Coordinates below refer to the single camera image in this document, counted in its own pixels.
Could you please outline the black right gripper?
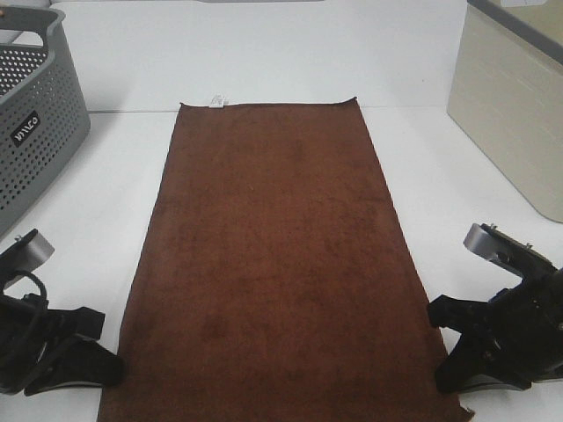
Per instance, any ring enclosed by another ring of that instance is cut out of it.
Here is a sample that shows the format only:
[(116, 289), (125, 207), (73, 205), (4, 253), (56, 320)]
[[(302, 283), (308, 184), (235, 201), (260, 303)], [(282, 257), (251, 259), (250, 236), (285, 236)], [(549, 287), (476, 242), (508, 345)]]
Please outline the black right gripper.
[(444, 394), (487, 389), (524, 391), (533, 378), (562, 376), (562, 271), (539, 260), (513, 259), (501, 267), (520, 276), (489, 302), (440, 295), (427, 306), (435, 328), (486, 330), (462, 333), (435, 371)]

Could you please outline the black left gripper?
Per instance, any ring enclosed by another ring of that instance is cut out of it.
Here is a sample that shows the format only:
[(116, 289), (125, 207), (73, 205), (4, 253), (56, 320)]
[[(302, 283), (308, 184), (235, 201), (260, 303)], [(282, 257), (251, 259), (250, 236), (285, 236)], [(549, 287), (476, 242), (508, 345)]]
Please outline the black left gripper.
[(124, 360), (95, 342), (102, 334), (104, 313), (87, 307), (49, 309), (47, 290), (35, 274), (18, 269), (7, 276), (30, 280), (39, 293), (20, 299), (1, 294), (3, 378), (32, 378), (24, 387), (26, 396), (114, 387), (124, 380)]

